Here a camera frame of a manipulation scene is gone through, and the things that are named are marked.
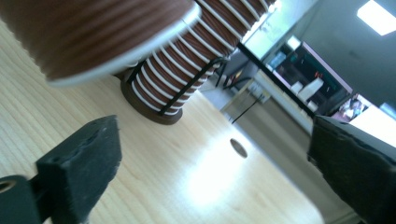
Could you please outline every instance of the stacked paper cup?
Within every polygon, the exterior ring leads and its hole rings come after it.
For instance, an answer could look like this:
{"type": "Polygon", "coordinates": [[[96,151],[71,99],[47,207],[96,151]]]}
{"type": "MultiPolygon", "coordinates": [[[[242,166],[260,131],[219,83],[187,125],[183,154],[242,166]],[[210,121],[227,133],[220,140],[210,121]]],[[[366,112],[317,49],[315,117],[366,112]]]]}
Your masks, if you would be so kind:
{"type": "MultiPolygon", "coordinates": [[[[132,82],[133,94],[159,112],[211,60],[234,51],[243,35],[275,0],[195,0],[202,17],[167,47],[153,52],[132,82]]],[[[176,115],[190,96],[213,74],[210,68],[172,106],[176,115]]]]}

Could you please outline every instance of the wooden table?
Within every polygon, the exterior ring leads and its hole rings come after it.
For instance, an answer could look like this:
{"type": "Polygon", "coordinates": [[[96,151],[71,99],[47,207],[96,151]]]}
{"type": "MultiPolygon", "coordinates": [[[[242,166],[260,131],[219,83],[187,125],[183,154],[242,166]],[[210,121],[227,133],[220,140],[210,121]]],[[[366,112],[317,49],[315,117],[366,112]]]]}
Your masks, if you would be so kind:
{"type": "Polygon", "coordinates": [[[85,123],[115,114],[123,159],[92,223],[322,223],[317,208],[196,92],[175,125],[154,123],[107,77],[53,89],[0,24],[0,176],[35,161],[85,123]],[[247,158],[231,147],[237,139],[247,158]]]}

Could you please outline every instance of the light wood surface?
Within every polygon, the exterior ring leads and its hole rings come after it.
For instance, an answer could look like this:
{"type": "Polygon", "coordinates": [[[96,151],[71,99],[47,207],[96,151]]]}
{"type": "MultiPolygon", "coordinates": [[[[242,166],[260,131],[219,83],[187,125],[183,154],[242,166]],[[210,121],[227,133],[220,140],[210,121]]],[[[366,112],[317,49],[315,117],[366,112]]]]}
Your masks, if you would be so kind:
{"type": "Polygon", "coordinates": [[[175,125],[154,123],[107,77],[53,89],[0,24],[0,176],[35,161],[85,123],[115,114],[123,159],[92,223],[322,223],[317,208],[196,92],[175,125]],[[247,150],[240,157],[237,139],[247,150]]]}

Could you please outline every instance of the ceiling light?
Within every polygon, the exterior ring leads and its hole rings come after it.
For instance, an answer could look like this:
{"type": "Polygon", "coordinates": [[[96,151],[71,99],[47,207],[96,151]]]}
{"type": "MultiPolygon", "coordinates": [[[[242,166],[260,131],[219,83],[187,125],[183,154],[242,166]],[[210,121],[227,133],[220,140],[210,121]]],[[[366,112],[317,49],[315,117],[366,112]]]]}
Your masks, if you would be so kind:
{"type": "Polygon", "coordinates": [[[387,35],[396,30],[396,18],[376,1],[371,0],[359,8],[358,17],[380,35],[387,35]]]}

